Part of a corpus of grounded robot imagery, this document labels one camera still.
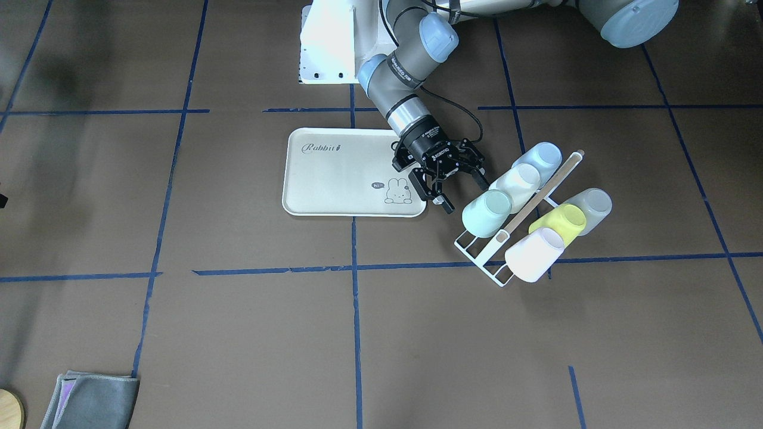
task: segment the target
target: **plastic cup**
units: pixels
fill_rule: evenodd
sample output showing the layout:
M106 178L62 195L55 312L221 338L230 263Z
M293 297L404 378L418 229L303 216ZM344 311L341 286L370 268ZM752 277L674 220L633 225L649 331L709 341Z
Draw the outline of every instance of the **plastic cup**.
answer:
M534 221L528 232L532 233L540 227L549 227L562 236L567 247L585 229L585 224L583 211L575 205L565 203Z
M461 220L471 235L489 238L504 226L510 211L511 198L502 191L489 189L464 207Z
M537 282L540 276L565 251L562 237L549 227L540 227L506 249L506 266L525 282Z
M524 155L520 156L518 160L514 161L514 164L511 164L511 168L522 163L530 164L538 169L538 173L540 173L540 185L538 185L538 188L541 188L551 179L556 169L562 165L562 152L555 144L543 141L533 146Z
M517 164L490 185L511 197L511 214L517 213L540 188L540 173L530 164Z
M612 212L612 199L599 188L589 188L565 201L583 211L585 228L579 235L585 235L599 225Z

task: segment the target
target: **gray cloth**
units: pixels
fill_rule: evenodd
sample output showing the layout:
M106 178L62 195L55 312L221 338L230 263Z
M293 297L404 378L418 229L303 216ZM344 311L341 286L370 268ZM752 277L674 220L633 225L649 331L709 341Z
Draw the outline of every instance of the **gray cloth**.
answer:
M125 429L138 380L69 371L59 375L40 429Z

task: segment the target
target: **wooden disc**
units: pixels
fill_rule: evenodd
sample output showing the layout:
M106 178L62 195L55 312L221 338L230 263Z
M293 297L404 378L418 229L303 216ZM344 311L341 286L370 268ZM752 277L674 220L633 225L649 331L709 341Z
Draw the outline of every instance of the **wooden disc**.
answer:
M0 389L0 429L22 429L24 407L16 395Z

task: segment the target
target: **black cable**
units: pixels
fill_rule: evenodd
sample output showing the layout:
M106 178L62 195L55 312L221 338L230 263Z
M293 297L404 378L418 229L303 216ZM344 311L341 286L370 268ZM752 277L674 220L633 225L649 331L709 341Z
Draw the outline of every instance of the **black cable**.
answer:
M448 12L449 14L451 13L451 9L450 8L444 8L443 6L439 6L437 3L434 2L434 0L432 0L431 2L428 2L427 0L421 0L421 2L424 3L425 5L431 7L432 9L435 9L435 10L438 10L438 11L445 11L445 12ZM493 18L502 18L504 16L507 16L510 12L511 11L506 11L506 12L502 12L500 14L495 14L495 15L480 15L480 14L473 14L471 12L461 11L461 15L462 16L468 16L470 18L493 19Z
M441 95L437 95L434 92L431 92L429 89L424 88L423 86L421 86L421 91L423 91L428 96L437 98L438 100L440 100L442 102L448 103L449 105L451 105L451 106L459 109L460 111L463 111L467 115L469 115L469 117L472 118L474 120L474 122L477 124L477 126L479 127L479 138L477 140L473 140L472 143L479 143L482 140L482 136L485 134L485 130L482 128L482 123L479 121L479 118L477 118L467 108L465 108L464 106L462 106L459 103L456 103L456 102L454 102L452 100L448 100L447 98L445 98L445 97L443 97Z
M379 15L381 16L381 22L384 24L384 28L387 29L387 34L389 34L389 37L392 39L392 42L395 46L400 46L398 43L398 40L394 38L394 34L392 34L392 30L389 29L389 24L387 24L387 17L384 16L384 11L382 10L382 0L379 0Z

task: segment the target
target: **rectangular tray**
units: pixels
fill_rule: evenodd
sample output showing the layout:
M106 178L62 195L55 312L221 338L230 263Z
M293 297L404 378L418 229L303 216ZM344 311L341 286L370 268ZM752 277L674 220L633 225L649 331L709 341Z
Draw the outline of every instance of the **rectangular tray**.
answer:
M299 128L288 139L283 208L296 216L413 218L426 208L392 168L392 130Z

